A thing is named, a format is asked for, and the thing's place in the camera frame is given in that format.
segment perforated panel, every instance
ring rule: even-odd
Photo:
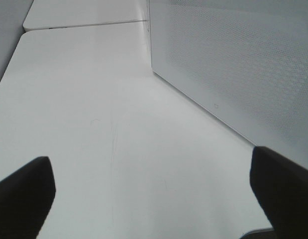
[[[150,0],[154,71],[308,165],[308,0]]]

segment gray wall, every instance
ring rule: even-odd
[[[0,80],[23,32],[33,0],[0,0]]]

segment white table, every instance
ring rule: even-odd
[[[144,22],[26,33],[0,84],[0,180],[48,155],[41,239],[238,239],[270,227],[253,145],[150,66]]]
[[[147,0],[34,0],[26,31],[148,19]]]

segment desk surface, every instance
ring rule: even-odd
[[[147,20],[147,0],[34,0],[26,31]]]
[[[50,238],[238,239],[270,227],[253,146],[150,66],[144,22],[31,31],[0,84],[0,180],[41,155]]]

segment white desk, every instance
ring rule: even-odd
[[[143,22],[26,33],[0,84],[0,180],[48,155],[41,239],[238,239],[270,227],[252,145],[152,73]]]
[[[26,31],[147,20],[147,0],[34,0]]]

